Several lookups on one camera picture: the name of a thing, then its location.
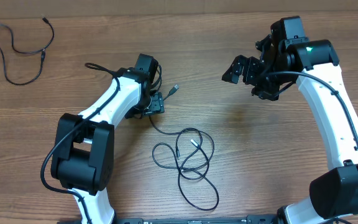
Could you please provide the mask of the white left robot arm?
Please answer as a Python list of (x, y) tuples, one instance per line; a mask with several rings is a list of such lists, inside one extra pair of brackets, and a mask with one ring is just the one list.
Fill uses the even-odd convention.
[(80, 209), (79, 223), (113, 223), (107, 184), (114, 162), (114, 132), (123, 119), (165, 111), (159, 91), (162, 69), (140, 54), (134, 67), (110, 71), (112, 83), (88, 109), (65, 113), (58, 121), (55, 144), (46, 162)]

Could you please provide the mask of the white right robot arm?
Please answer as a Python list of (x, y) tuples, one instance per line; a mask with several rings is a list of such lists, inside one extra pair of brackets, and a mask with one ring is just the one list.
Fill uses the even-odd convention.
[(271, 223), (338, 223), (358, 215), (358, 117), (342, 79), (339, 57), (326, 39), (310, 40), (300, 17), (284, 17), (256, 42), (260, 57), (238, 55), (223, 74), (229, 83), (276, 101), (292, 85), (305, 97), (326, 149), (328, 171), (307, 198), (278, 209)]

